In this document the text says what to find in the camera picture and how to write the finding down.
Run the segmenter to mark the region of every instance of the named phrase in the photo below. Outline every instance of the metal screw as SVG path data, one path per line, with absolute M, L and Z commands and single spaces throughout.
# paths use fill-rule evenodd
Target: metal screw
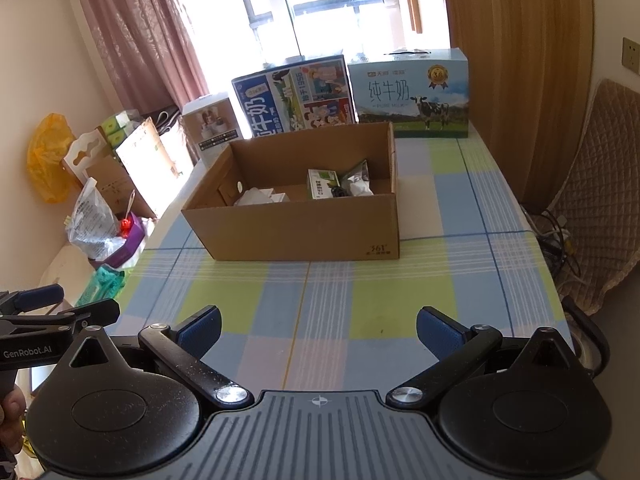
M 397 402 L 411 404 L 418 402 L 422 398 L 422 391 L 413 386 L 401 386 L 391 392 L 391 397 Z
M 240 386 L 224 386 L 216 391 L 216 398 L 225 404 L 241 402 L 249 396 L 249 392 Z

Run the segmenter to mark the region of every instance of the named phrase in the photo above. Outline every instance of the light blue milk box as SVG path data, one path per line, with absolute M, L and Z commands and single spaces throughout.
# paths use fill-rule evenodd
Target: light blue milk box
M 361 123 L 391 121 L 396 137 L 466 137 L 469 72 L 459 48 L 349 63 Z

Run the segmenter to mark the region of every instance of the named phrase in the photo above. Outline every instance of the hand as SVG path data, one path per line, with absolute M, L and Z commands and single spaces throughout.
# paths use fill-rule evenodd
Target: hand
M 22 415 L 27 409 L 27 402 L 18 386 L 14 386 L 2 400 L 4 421 L 0 424 L 0 442 L 13 454 L 22 449 Z

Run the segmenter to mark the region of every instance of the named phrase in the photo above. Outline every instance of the wooden door handle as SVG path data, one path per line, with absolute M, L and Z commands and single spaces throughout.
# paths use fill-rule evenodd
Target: wooden door handle
M 411 30 L 415 30 L 414 8 L 411 5 L 411 0 L 406 0 L 406 4 L 409 7 L 409 21 L 411 21 Z
M 411 17 L 411 30 L 416 34 L 422 34 L 422 19 L 420 17 L 420 4 L 418 0 L 407 0 L 409 4 L 409 16 Z

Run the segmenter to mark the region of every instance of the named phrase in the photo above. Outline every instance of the table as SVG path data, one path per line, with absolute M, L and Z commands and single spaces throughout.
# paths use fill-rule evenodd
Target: table
M 207 304 L 223 334 L 203 361 L 254 394 L 262 389 L 382 395 L 433 364 L 415 336 L 432 305 L 504 335 L 555 326 L 570 341 L 536 239 L 475 130 L 468 139 L 396 139 L 400 259 L 216 262 L 179 209 L 159 221 L 118 298 L 110 333 L 179 322 Z

